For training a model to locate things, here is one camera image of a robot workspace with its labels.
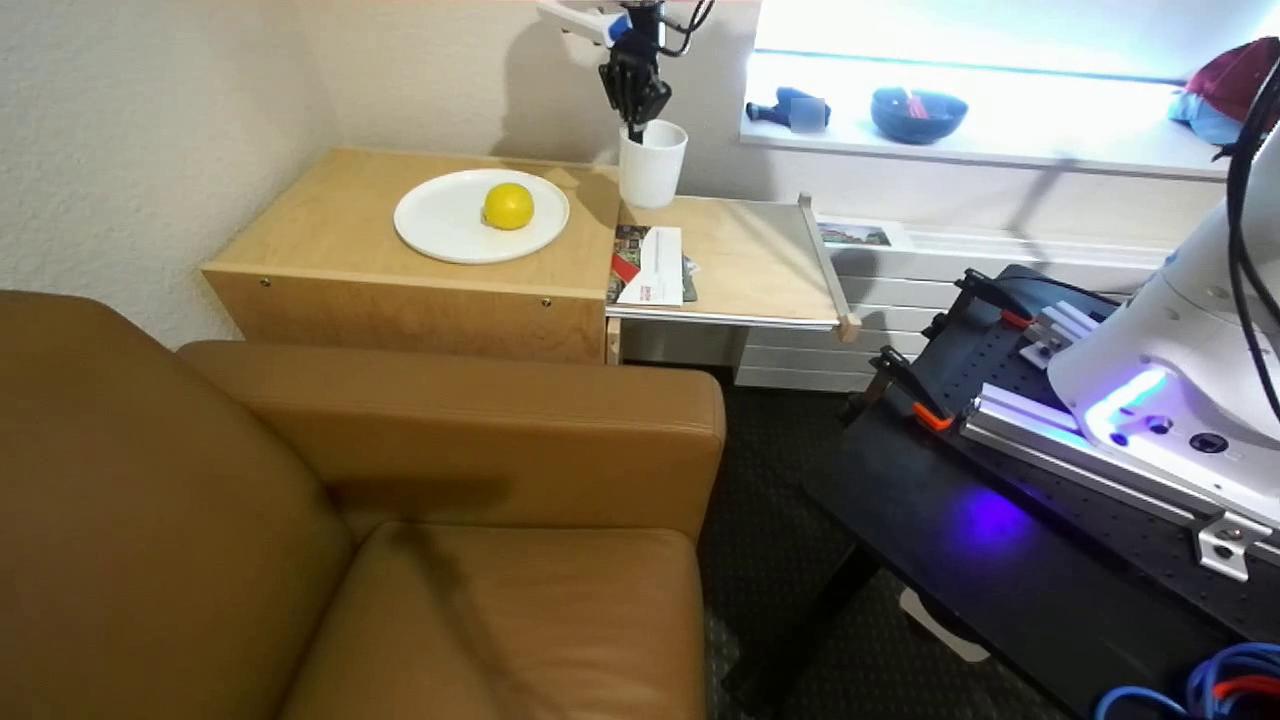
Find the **bowl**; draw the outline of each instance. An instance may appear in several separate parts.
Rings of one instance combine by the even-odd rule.
[[[925,90],[871,92],[871,121],[881,138],[897,143],[936,143],[959,127],[963,114],[967,106],[950,92],[925,92]]]

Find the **white plate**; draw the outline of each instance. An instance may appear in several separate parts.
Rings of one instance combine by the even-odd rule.
[[[532,194],[532,219],[517,233],[480,219],[494,184],[523,184]],[[548,249],[567,223],[567,197],[529,172],[467,167],[417,184],[395,206],[395,233],[417,252],[454,265],[506,265]]]

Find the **lemon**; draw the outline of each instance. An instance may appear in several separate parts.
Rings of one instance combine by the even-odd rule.
[[[502,233],[523,229],[532,219],[532,194],[523,184],[494,184],[480,219]]]

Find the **black table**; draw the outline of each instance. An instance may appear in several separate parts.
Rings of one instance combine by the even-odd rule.
[[[1074,299],[1112,313],[1108,299],[1028,270],[999,271],[999,288],[1023,308]],[[1017,344],[992,303],[959,297],[912,371],[951,414],[963,414],[985,379],[1053,399]],[[1280,637],[1275,569],[1257,569],[1254,584],[1211,577],[1197,569],[1183,527],[999,462],[955,431],[928,436],[884,399],[858,414],[827,472],[804,492],[858,547],[791,637],[745,651],[730,678],[745,709],[783,700],[824,625],[881,563],[1074,715],[1090,715],[1117,684],[1180,694],[1187,667],[1215,650]]]

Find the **wooden side table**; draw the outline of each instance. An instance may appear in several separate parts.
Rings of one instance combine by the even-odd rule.
[[[395,235],[394,207],[434,176],[522,167],[573,201],[557,244],[508,265],[448,265]],[[247,339],[610,356],[605,292],[615,182],[596,167],[335,149],[204,265]]]

